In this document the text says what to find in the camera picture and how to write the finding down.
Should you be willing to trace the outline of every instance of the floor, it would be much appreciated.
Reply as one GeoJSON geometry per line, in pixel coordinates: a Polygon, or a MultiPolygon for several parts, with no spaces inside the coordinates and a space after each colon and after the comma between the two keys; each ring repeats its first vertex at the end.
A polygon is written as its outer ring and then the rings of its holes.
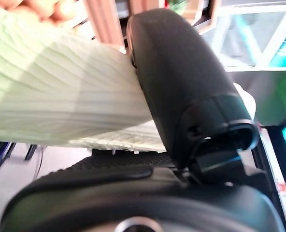
{"type": "MultiPolygon", "coordinates": [[[[39,168],[39,150],[30,161],[24,161],[28,147],[27,144],[17,144],[10,159],[0,168],[0,217],[8,201],[33,180],[39,168]]],[[[37,177],[67,168],[90,155],[86,148],[49,146],[44,151],[43,163],[37,177]]]]}

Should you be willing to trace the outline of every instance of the cable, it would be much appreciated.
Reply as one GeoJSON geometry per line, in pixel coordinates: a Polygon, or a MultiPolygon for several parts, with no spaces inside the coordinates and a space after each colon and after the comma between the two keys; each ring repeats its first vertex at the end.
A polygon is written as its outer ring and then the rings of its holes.
{"type": "Polygon", "coordinates": [[[40,164],[39,164],[39,168],[38,170],[35,171],[35,174],[33,176],[33,180],[37,179],[38,175],[39,175],[39,172],[40,172],[40,169],[42,167],[42,162],[43,162],[43,154],[44,154],[44,150],[46,149],[46,146],[41,146],[40,147],[40,150],[41,150],[41,160],[40,160],[40,164]]]}

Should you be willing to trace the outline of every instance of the textured black surface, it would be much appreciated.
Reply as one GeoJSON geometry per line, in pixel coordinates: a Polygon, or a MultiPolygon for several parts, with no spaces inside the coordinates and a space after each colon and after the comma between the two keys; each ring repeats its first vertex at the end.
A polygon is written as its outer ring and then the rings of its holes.
{"type": "Polygon", "coordinates": [[[92,157],[83,159],[79,163],[68,168],[68,170],[116,168],[130,165],[152,165],[154,167],[174,166],[167,153],[140,152],[139,154],[134,154],[129,151],[117,150],[115,151],[115,155],[112,155],[112,151],[93,149],[92,157]]]}

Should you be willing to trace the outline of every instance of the metal ring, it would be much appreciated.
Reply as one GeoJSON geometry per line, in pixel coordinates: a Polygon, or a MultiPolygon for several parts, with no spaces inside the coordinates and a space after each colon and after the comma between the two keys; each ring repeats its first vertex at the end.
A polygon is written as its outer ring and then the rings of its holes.
{"type": "Polygon", "coordinates": [[[123,220],[116,226],[114,232],[124,232],[129,227],[136,225],[149,227],[155,232],[163,232],[161,226],[156,221],[146,217],[130,217],[123,220]]]}

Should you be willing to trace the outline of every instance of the glass pane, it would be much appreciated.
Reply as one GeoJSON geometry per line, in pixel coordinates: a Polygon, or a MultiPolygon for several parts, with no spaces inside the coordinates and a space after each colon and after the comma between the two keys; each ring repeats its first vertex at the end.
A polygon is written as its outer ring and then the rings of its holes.
{"type": "Polygon", "coordinates": [[[215,29],[202,35],[223,66],[255,66],[285,12],[219,17],[215,29]]]}

